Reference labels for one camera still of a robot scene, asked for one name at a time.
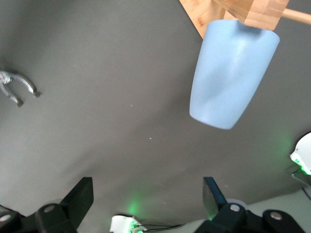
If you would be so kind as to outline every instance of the light blue cup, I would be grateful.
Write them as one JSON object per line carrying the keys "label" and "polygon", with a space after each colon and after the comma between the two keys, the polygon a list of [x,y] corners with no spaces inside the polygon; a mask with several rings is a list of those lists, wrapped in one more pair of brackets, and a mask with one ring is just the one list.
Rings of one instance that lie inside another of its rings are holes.
{"label": "light blue cup", "polygon": [[190,115],[231,129],[254,95],[279,40],[273,31],[236,20],[209,23],[195,69]]}

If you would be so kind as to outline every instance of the gray surface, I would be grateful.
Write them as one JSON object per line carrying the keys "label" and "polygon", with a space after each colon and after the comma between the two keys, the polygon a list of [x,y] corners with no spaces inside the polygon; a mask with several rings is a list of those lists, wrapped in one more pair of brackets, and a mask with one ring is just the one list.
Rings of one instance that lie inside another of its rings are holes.
{"label": "gray surface", "polygon": [[[254,203],[300,187],[294,141],[311,129],[311,27],[282,19],[281,42],[230,131],[189,116],[202,40],[177,0],[1,1],[0,57],[43,93],[0,96],[0,202],[27,215],[83,176],[95,203],[81,232],[111,216],[205,217],[202,177]],[[311,13],[308,0],[290,7]]]}

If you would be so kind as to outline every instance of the wooden dowel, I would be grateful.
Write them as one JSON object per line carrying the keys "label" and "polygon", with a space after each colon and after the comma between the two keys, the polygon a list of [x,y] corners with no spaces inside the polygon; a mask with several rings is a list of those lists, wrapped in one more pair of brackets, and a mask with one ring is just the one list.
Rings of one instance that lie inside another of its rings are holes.
{"label": "wooden dowel", "polygon": [[311,15],[303,12],[285,9],[282,17],[311,25]]}

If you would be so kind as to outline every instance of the screw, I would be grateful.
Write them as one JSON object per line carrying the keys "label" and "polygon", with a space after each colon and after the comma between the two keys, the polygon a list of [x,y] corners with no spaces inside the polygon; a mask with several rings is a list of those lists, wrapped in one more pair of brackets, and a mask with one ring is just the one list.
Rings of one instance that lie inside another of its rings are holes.
{"label": "screw", "polygon": [[234,211],[234,212],[238,212],[240,211],[240,207],[238,205],[230,205],[230,210]]}
{"label": "screw", "polygon": [[2,217],[0,217],[0,222],[4,222],[6,220],[8,220],[11,217],[11,215],[3,215]]}
{"label": "screw", "polygon": [[49,206],[48,206],[47,208],[45,208],[43,211],[44,211],[45,213],[48,213],[48,212],[52,211],[54,208],[55,208],[55,206],[49,205]]}
{"label": "screw", "polygon": [[271,213],[270,213],[270,216],[271,216],[271,218],[274,218],[274,219],[276,219],[276,220],[281,220],[281,219],[282,219],[282,215],[280,215],[280,214],[277,213],[277,212],[271,212]]}

